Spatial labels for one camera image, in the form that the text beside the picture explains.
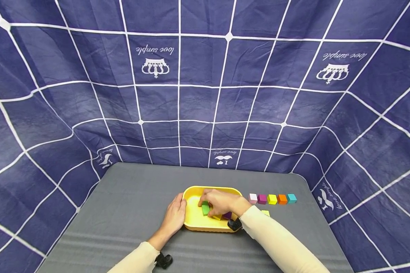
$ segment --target navy blue backdrop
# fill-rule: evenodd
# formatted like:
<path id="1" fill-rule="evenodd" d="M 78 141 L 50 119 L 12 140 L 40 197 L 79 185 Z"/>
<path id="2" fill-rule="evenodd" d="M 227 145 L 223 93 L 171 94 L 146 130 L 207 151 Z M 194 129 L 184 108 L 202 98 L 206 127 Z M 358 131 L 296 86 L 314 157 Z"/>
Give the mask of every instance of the navy blue backdrop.
<path id="1" fill-rule="evenodd" d="M 410 273 L 410 0 L 0 0 L 0 272 L 119 161 L 297 173 L 355 272 Z"/>

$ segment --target yellow bowl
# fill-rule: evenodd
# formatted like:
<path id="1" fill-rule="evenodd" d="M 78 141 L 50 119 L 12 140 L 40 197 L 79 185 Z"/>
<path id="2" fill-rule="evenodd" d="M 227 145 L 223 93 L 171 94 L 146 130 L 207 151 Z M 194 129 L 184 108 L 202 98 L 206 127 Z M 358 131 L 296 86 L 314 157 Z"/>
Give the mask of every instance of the yellow bowl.
<path id="1" fill-rule="evenodd" d="M 192 186 L 185 190 L 182 198 L 187 200 L 184 225 L 188 230 L 203 232 L 234 232 L 228 227 L 228 220 L 217 220 L 208 216 L 203 216 L 202 207 L 197 206 L 204 189 L 216 189 L 234 195 L 242 195 L 234 188 Z"/>

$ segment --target gray table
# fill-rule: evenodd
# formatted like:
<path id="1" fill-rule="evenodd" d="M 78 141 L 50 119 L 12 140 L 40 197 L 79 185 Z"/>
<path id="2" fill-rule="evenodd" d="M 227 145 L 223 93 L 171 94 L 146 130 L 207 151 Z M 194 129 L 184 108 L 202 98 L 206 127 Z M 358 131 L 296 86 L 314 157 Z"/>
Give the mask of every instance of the gray table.
<path id="1" fill-rule="evenodd" d="M 258 207 L 288 228 L 331 273 L 353 272 L 300 176 L 133 163 L 117 163 L 108 170 L 38 272 L 107 272 L 156 231 L 176 193 L 193 185 L 234 187 L 243 196 L 294 193 L 296 204 Z M 183 228 L 163 252 L 174 262 L 167 270 L 154 272 L 282 272 L 245 231 Z"/>

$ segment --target beige sleeve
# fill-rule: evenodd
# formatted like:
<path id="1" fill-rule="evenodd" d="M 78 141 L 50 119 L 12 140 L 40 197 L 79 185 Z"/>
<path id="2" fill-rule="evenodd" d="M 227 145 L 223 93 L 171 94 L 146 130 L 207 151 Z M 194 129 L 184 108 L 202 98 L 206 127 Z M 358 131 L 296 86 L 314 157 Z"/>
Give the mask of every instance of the beige sleeve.
<path id="1" fill-rule="evenodd" d="M 293 234 L 257 207 L 241 217 L 243 229 L 265 249 L 284 273 L 329 273 Z"/>
<path id="2" fill-rule="evenodd" d="M 159 255 L 148 242 L 142 242 L 134 251 L 116 264 L 108 273 L 151 273 Z"/>

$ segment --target person's right hand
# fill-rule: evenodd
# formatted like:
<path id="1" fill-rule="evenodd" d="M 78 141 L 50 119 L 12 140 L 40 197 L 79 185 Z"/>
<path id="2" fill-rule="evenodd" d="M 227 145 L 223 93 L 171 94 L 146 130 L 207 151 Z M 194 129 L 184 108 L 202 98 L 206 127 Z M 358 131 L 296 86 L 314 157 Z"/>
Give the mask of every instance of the person's right hand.
<path id="1" fill-rule="evenodd" d="M 205 189 L 197 205 L 202 206 L 203 201 L 208 201 L 213 206 L 208 213 L 209 217 L 223 215 L 227 212 L 233 212 L 240 217 L 252 206 L 243 196 L 216 189 Z"/>

